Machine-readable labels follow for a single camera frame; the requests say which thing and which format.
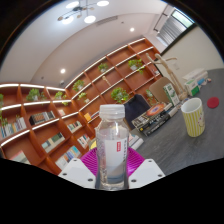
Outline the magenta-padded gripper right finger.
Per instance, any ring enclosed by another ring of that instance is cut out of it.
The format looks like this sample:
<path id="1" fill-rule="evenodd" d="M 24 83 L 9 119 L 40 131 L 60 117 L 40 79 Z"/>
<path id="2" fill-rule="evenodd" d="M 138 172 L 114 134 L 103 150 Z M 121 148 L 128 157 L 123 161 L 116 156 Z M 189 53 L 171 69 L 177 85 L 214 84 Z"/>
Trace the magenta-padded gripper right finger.
<path id="1" fill-rule="evenodd" d="M 130 189 L 143 187 L 165 176 L 153 159 L 144 159 L 132 148 L 128 149 L 126 170 Z"/>

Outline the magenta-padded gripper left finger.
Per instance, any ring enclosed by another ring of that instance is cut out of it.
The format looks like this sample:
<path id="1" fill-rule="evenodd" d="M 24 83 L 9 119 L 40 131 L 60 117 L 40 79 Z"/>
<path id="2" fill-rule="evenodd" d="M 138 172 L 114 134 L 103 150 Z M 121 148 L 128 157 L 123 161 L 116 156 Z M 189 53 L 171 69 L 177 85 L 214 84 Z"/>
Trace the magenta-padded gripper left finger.
<path id="1" fill-rule="evenodd" d="M 59 174 L 59 177 L 78 186 L 94 189 L 98 174 L 97 149 L 87 152 L 80 159 L 73 158 Z"/>

